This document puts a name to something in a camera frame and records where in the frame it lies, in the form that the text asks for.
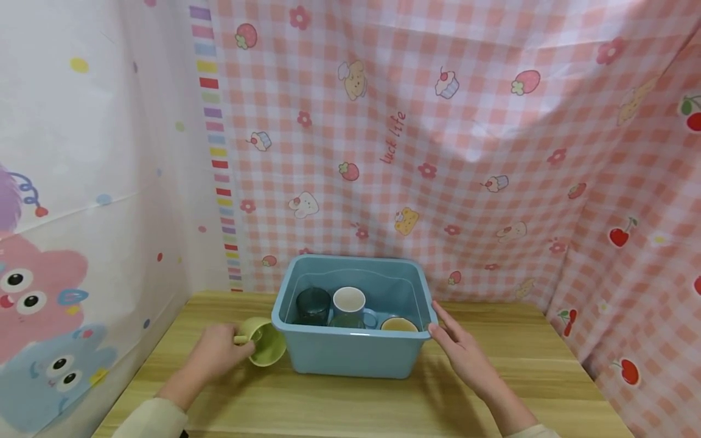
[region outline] plastic storage box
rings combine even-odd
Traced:
[[[331,295],[353,286],[365,293],[365,307],[379,316],[378,329],[347,329],[292,324],[299,292],[320,287]],[[406,378],[421,346],[437,322],[421,267],[410,260],[305,254],[295,257],[273,307],[273,326],[287,341],[292,367],[303,374]],[[412,321],[418,333],[379,329],[383,319],[398,315]]]

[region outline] table surface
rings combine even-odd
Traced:
[[[153,397],[215,322],[269,316],[268,294],[195,295],[102,421],[107,438]],[[632,435],[540,311],[523,303],[445,303],[542,423],[562,437]],[[248,361],[209,385],[189,411],[191,438],[499,437],[489,410],[460,382],[438,344],[424,344],[402,381],[297,374],[285,355]]]

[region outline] mug handle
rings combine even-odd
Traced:
[[[365,315],[369,315],[369,316],[374,320],[374,322],[371,323],[371,324],[367,324],[367,323],[365,322],[365,321],[367,321],[367,320],[365,319]],[[368,309],[368,308],[365,308],[365,309],[362,310],[362,322],[363,322],[363,324],[365,324],[365,326],[367,326],[367,328],[369,328],[369,329],[376,329],[376,328],[377,328],[377,323],[379,322],[379,318],[377,317],[377,314],[374,312],[374,310],[370,310],[370,309]]]

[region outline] sleeve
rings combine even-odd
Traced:
[[[170,400],[150,399],[136,408],[112,438],[179,438],[187,415]]]
[[[554,430],[539,424],[504,438],[560,438],[560,436]]]

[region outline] green cup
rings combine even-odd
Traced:
[[[249,341],[256,344],[256,352],[248,359],[257,367],[269,367],[285,354],[287,344],[282,333],[273,327],[269,318],[252,317],[241,324],[233,343],[243,345]]]

